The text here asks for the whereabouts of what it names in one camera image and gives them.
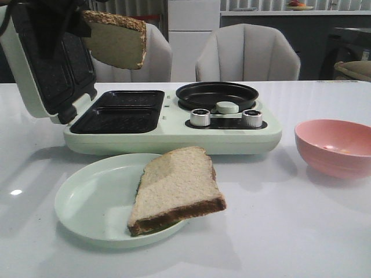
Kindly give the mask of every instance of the frying pan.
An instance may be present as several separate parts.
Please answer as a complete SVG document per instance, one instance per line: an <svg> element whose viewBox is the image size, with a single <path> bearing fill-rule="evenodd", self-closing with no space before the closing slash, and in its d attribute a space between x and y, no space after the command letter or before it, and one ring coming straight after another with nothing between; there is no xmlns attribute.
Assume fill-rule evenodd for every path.
<svg viewBox="0 0 371 278"><path fill-rule="evenodd" d="M179 106L186 109L211 111L219 101L230 101L242 112L254 106L259 93L254 88L232 82L197 82L178 88L176 96Z"/></svg>

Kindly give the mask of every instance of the gray chair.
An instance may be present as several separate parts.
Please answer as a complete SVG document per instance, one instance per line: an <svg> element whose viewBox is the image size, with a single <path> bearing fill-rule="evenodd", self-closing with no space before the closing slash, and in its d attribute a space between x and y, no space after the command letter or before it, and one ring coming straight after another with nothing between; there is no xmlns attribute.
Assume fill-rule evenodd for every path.
<svg viewBox="0 0 371 278"><path fill-rule="evenodd" d="M237 24L213 31L196 61L197 81L293 81L300 59L277 29Z"/></svg>
<svg viewBox="0 0 371 278"><path fill-rule="evenodd" d="M92 57L97 82L170 82L172 50L160 30L146 23L146 56L140 69L121 69Z"/></svg>

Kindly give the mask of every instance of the white chair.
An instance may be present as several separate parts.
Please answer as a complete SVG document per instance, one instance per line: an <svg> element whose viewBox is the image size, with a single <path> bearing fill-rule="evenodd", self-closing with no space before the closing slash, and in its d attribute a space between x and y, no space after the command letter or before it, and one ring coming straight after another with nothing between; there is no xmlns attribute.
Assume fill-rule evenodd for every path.
<svg viewBox="0 0 371 278"><path fill-rule="evenodd" d="M213 31L196 62L197 81L293 81L300 59L277 29L237 24Z"/></svg>
<svg viewBox="0 0 371 278"><path fill-rule="evenodd" d="M121 69L92 57L97 82L170 82L172 50L160 30L146 23L146 56L140 69Z"/></svg>

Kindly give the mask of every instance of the cabinet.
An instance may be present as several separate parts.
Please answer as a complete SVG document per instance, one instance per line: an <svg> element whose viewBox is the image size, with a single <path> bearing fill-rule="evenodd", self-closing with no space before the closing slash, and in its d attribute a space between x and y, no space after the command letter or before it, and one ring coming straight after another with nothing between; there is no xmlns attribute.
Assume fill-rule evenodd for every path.
<svg viewBox="0 0 371 278"><path fill-rule="evenodd" d="M220 0L169 0L172 82L194 82L195 63L211 31L220 25Z"/></svg>

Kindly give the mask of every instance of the table surface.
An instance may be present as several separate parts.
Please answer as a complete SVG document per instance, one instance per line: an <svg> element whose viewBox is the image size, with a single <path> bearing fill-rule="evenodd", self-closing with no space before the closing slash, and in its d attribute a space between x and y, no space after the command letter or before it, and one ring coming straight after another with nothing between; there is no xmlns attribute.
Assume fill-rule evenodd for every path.
<svg viewBox="0 0 371 278"><path fill-rule="evenodd" d="M63 182L105 157L70 151L64 126L33 118L16 85L0 85L0 277L370 277L371 178L340 180L308 167L294 127L318 118L371 125L371 83L244 84L282 123L279 145L262 155L212 156L227 209L160 242L118 250L80 241L54 212Z"/></svg>

